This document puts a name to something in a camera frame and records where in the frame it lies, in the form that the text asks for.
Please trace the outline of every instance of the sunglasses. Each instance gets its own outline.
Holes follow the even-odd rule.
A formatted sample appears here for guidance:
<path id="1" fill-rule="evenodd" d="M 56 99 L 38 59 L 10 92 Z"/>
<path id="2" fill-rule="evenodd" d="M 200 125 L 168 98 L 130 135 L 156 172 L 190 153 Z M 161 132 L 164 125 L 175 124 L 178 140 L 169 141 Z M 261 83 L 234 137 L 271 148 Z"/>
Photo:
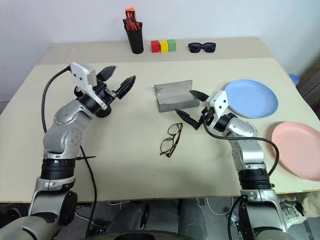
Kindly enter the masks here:
<path id="1" fill-rule="evenodd" d="M 176 149 L 176 146 L 178 145 L 183 126 L 184 125 L 181 122 L 172 124 L 168 128 L 167 133 L 170 135 L 170 137 L 167 137 L 162 141 L 160 145 L 160 155 L 165 154 L 168 158 L 171 157 Z"/>
<path id="2" fill-rule="evenodd" d="M 188 44 L 191 53 L 195 54 L 203 49 L 206 53 L 213 53 L 216 50 L 216 44 L 214 42 L 206 42 L 201 44 L 199 42 L 192 42 Z"/>

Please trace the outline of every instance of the black pen holder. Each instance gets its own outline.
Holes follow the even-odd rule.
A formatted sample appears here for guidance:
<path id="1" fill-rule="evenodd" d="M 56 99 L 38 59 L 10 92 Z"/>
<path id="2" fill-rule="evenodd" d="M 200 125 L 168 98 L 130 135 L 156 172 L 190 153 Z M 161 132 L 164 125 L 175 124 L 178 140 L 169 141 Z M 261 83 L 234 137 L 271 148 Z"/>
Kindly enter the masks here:
<path id="1" fill-rule="evenodd" d="M 141 28 L 138 30 L 127 30 L 126 34 L 128 35 L 129 43 L 131 46 L 131 50 L 134 54 L 141 54 L 144 51 L 144 42 L 142 39 L 142 22 Z"/>

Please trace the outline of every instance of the brown eyeglasses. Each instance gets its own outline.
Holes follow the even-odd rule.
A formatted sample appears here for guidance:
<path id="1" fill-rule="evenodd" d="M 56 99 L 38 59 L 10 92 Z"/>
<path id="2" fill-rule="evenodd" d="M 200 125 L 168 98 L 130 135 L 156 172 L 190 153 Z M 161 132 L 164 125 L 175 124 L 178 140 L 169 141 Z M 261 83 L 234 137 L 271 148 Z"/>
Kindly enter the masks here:
<path id="1" fill-rule="evenodd" d="M 168 158 L 171 157 L 174 150 L 176 149 L 176 146 L 178 145 L 183 126 L 184 124 L 181 122 L 172 124 L 168 128 L 167 132 L 171 137 L 167 137 L 162 141 L 160 145 L 160 155 L 165 154 Z"/>

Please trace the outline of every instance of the toy block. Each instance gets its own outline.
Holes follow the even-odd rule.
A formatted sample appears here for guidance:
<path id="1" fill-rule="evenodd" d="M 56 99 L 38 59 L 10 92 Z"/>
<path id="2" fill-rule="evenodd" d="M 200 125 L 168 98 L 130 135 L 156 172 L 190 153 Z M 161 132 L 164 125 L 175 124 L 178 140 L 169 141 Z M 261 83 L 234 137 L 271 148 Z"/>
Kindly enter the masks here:
<path id="1" fill-rule="evenodd" d="M 174 52 L 176 50 L 176 40 L 174 39 L 170 39 L 168 40 L 168 44 L 169 44 L 169 52 Z"/>
<path id="2" fill-rule="evenodd" d="M 159 41 L 151 41 L 151 52 L 153 52 L 153 53 L 160 52 Z"/>
<path id="3" fill-rule="evenodd" d="M 166 53 L 169 51 L 169 44 L 167 40 L 161 40 L 159 41 L 159 44 L 160 44 L 160 51 L 162 53 Z"/>

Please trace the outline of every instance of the wooden tabletop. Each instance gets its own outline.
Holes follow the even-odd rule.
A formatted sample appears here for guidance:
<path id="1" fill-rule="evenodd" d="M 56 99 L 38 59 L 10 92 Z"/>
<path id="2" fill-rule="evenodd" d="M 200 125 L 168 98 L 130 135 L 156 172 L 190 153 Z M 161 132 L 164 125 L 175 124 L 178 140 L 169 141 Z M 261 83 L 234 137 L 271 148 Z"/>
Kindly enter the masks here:
<path id="1" fill-rule="evenodd" d="M 190 53 L 190 42 L 215 42 L 216 52 Z M 175 52 L 131 53 L 128 42 L 58 44 L 48 50 L 0 116 L 0 202 L 29 202 L 41 173 L 43 129 L 41 97 L 48 80 L 69 62 L 90 64 L 98 73 L 116 65 L 107 82 L 117 89 L 132 75 L 131 91 L 116 99 L 107 118 L 95 118 L 84 135 L 83 147 L 90 159 L 98 200 L 187 198 L 240 194 L 238 174 L 228 141 L 214 139 L 203 127 L 195 131 L 184 124 L 171 158 L 160 156 L 167 129 L 182 120 L 175 112 L 159 113 L 154 85 L 192 80 L 192 89 L 210 95 L 237 79 L 252 79 L 271 88 L 279 101 L 276 113 L 254 124 L 259 137 L 270 138 L 275 126 L 286 121 L 307 124 L 320 131 L 320 122 L 302 99 L 272 53 L 257 38 L 177 40 Z M 46 101 L 46 122 L 51 126 L 56 111 L 75 98 L 70 73 L 51 85 Z M 203 105 L 186 109 L 195 119 Z M 274 155 L 261 143 L 267 169 Z M 73 191 L 79 201 L 93 200 L 90 174 L 83 161 L 76 163 Z M 271 176 L 278 193 L 320 190 L 320 182 L 302 179 L 281 164 Z"/>

